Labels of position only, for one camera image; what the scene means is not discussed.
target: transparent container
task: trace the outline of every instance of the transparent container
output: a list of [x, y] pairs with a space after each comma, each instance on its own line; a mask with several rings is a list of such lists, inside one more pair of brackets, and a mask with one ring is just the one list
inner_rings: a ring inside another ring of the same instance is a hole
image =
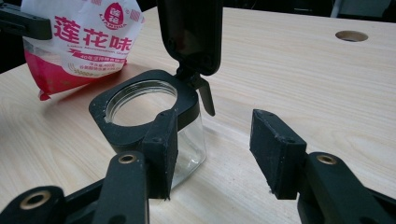
[[[108, 108], [106, 121], [120, 126], [151, 122], [172, 108], [177, 90], [160, 80], [136, 82], [116, 94]], [[178, 155], [172, 188], [183, 182], [205, 160], [205, 138], [201, 114], [177, 133]]]

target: brand logo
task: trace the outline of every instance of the brand logo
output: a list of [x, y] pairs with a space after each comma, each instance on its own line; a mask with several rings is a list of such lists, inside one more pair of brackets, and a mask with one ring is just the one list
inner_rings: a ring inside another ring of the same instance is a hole
[[110, 30], [118, 30], [124, 26], [123, 11], [119, 3], [112, 3], [105, 11], [105, 14], [100, 14], [100, 19], [105, 26]]

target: light wood tabletop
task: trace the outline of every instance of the light wood tabletop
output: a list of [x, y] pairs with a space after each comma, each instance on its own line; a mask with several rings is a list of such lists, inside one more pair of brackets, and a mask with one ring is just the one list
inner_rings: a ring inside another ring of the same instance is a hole
[[[156, 8], [145, 17], [117, 78], [40, 102], [27, 65], [0, 75], [0, 209], [31, 188], [68, 195], [105, 176], [115, 152], [89, 103], [144, 71], [178, 66]], [[345, 30], [368, 39], [335, 36]], [[249, 151], [254, 108], [281, 117], [307, 152], [338, 156], [364, 186], [396, 198], [395, 38], [394, 23], [224, 8], [221, 66], [206, 79], [217, 115], [202, 109], [206, 160], [170, 201], [150, 200], [151, 223], [300, 222], [297, 202], [270, 193]]]

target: open lid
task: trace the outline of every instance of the open lid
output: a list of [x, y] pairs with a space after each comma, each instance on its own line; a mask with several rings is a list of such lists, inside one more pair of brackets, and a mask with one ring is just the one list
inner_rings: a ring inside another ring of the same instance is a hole
[[157, 0], [163, 44], [172, 58], [210, 76], [220, 66], [222, 0]]

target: snack bag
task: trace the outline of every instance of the snack bag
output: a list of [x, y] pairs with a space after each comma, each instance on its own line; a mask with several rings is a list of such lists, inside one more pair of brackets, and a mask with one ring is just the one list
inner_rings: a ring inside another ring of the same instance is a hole
[[23, 0], [21, 11], [51, 22], [51, 40], [23, 38], [42, 101], [115, 76], [144, 23], [135, 0]]

